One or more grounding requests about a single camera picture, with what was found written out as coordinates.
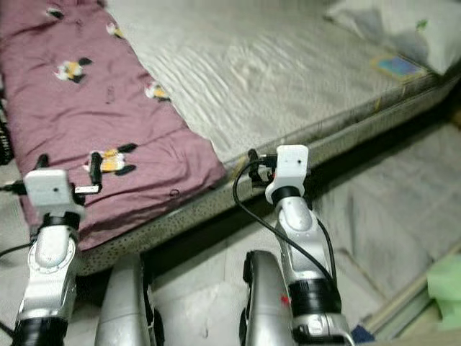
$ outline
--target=gray floor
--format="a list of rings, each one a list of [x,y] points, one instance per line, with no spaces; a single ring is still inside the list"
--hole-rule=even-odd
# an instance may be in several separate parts
[[[336,249],[339,290],[351,326],[388,299],[461,239],[461,133],[433,127],[391,156],[332,187],[315,202]],[[1,180],[14,165],[0,168]],[[0,249],[27,241],[17,200],[0,195]],[[241,279],[250,249],[278,253],[257,224],[176,266],[153,282],[166,344],[238,345],[238,318],[246,302]],[[0,261],[0,319],[13,326],[27,280],[26,252]],[[67,345],[92,345],[99,308],[76,307]],[[0,332],[0,345],[8,345]]]

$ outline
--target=wire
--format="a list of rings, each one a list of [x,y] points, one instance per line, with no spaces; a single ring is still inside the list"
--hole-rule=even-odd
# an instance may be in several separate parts
[[[310,260],[321,272],[322,274],[325,276],[325,278],[334,286],[336,287],[336,281],[331,277],[330,273],[328,272],[328,270],[318,261],[314,258],[314,256],[312,256],[311,254],[309,254],[307,251],[305,251],[300,245],[298,245],[296,242],[294,242],[293,240],[291,240],[290,238],[288,238],[286,235],[284,235],[281,231],[279,231],[278,229],[276,229],[275,227],[273,227],[272,225],[270,225],[269,223],[267,223],[264,219],[260,218],[259,216],[257,216],[255,213],[251,212],[245,205],[243,205],[243,203],[240,201],[240,198],[238,198],[238,193],[237,193],[237,186],[238,186],[238,181],[240,180],[240,178],[242,177],[243,173],[253,164],[255,163],[258,163],[258,164],[263,164],[264,163],[264,160],[263,159],[258,159],[258,160],[253,160],[253,161],[250,161],[248,162],[241,170],[240,172],[237,174],[237,177],[236,179],[234,180],[233,182],[233,186],[232,186],[232,196],[233,196],[233,200],[235,201],[236,205],[238,205],[240,208],[243,209],[243,211],[245,211],[247,214],[249,214],[252,218],[254,218],[256,221],[258,221],[262,226],[266,227],[267,229],[269,229],[273,234],[275,234],[275,236],[277,236],[278,238],[280,238],[281,240],[283,240],[284,242],[286,242],[288,245],[290,245],[291,247],[294,247],[296,250],[298,250],[303,256],[305,256],[306,258],[308,258],[308,260]]]
[[[13,339],[14,330],[5,325],[2,321],[0,321],[0,329],[3,330],[9,337]]]
[[[325,225],[323,225],[322,221],[317,218],[318,225],[322,229],[323,235],[326,239],[326,245],[328,246],[328,253],[330,255],[330,266],[331,266],[331,276],[333,276],[333,280],[335,283],[338,283],[338,278],[336,276],[336,262],[334,260],[334,253],[333,253],[333,245],[331,244],[330,235],[326,230]]]
[[[10,252],[15,252],[17,250],[25,249],[25,248],[30,247],[30,246],[32,246],[32,243],[19,245],[18,247],[11,247],[9,249],[6,249],[6,250],[0,252],[0,258],[2,258],[5,254],[9,254]]]
[[[9,249],[6,249],[2,252],[0,252],[0,258],[2,258],[4,255],[6,254],[10,254],[12,252],[15,252],[15,251],[18,251],[18,250],[21,250],[21,249],[26,249],[27,247],[30,247],[32,246],[32,242],[30,243],[27,243],[27,244],[23,244],[23,245],[19,245],[17,247],[11,247]],[[4,331],[6,334],[8,334],[9,337],[13,338],[14,336],[14,330],[9,328],[7,325],[5,325],[2,321],[0,321],[0,329],[2,331]]]

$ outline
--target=pillow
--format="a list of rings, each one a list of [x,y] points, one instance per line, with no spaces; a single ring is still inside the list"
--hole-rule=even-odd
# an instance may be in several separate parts
[[[461,1],[343,0],[326,16],[438,74],[461,60]]]

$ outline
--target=bee pattern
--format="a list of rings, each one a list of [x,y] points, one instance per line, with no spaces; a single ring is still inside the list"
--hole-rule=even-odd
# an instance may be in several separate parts
[[[170,96],[156,81],[152,81],[151,83],[147,84],[146,88],[144,89],[144,93],[149,99],[158,99],[160,101],[170,100]]]
[[[107,24],[106,30],[112,36],[123,38],[122,30],[120,30],[120,28],[117,27],[117,25],[115,25],[114,23]]]
[[[125,154],[132,152],[138,147],[134,143],[125,144],[118,148],[113,148],[106,151],[92,151],[99,153],[102,157],[101,172],[102,173],[114,173],[115,175],[125,175],[136,169],[134,164],[126,164]],[[89,171],[89,162],[84,165],[84,169]]]
[[[60,9],[56,9],[55,7],[48,7],[46,10],[47,16],[53,16],[58,19],[64,18],[64,13]]]
[[[55,71],[55,76],[61,81],[73,81],[74,83],[80,83],[85,77],[83,73],[83,66],[91,64],[88,58],[81,58],[79,61],[64,61],[59,65],[58,70]]]

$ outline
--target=maroon blanket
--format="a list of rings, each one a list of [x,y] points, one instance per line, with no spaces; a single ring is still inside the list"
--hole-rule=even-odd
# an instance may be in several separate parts
[[[177,207],[224,175],[210,142],[164,100],[96,0],[0,4],[0,69],[21,173],[48,153],[52,167],[87,185],[91,151],[139,145],[125,154],[135,170],[104,174],[102,193],[87,198],[82,249]],[[24,211],[37,221],[25,199]]]

